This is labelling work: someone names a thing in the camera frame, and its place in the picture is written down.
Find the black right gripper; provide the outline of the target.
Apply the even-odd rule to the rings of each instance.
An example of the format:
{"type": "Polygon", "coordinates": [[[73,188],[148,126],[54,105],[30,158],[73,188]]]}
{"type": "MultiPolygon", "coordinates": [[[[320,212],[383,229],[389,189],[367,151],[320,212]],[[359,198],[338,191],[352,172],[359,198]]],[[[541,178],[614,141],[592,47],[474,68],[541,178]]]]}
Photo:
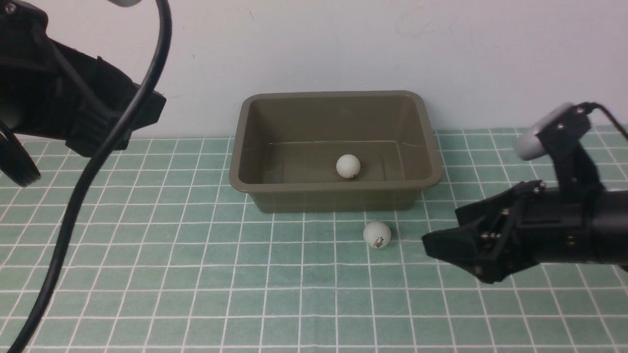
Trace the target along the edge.
{"type": "Polygon", "coordinates": [[[575,105],[538,135],[551,159],[556,187],[541,180],[520,182],[460,206],[455,210],[458,227],[422,236],[425,253],[484,283],[541,263],[599,263],[594,215],[605,187],[581,144],[592,127],[589,115],[596,109],[575,105]]]}

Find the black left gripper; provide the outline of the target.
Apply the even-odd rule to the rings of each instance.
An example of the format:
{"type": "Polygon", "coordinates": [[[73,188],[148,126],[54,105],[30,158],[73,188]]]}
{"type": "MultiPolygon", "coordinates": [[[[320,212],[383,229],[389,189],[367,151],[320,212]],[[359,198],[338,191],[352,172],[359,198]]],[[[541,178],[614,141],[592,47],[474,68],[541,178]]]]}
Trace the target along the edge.
{"type": "Polygon", "coordinates": [[[64,141],[91,157],[141,88],[100,56],[47,35],[49,16],[1,2],[1,153],[26,153],[18,134],[64,141]]]}

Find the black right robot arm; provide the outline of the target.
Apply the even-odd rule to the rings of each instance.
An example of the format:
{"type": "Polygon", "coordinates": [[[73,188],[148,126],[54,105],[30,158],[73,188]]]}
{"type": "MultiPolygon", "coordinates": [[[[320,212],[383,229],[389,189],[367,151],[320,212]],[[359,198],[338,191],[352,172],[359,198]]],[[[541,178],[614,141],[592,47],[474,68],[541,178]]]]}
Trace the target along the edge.
{"type": "Polygon", "coordinates": [[[425,234],[426,254],[486,284],[542,263],[606,264],[627,268],[628,196],[610,190],[581,144],[601,110],[622,136],[626,130],[596,102],[564,103],[520,136],[523,161],[549,156],[557,186],[521,181],[455,210],[458,226],[425,234]]]}

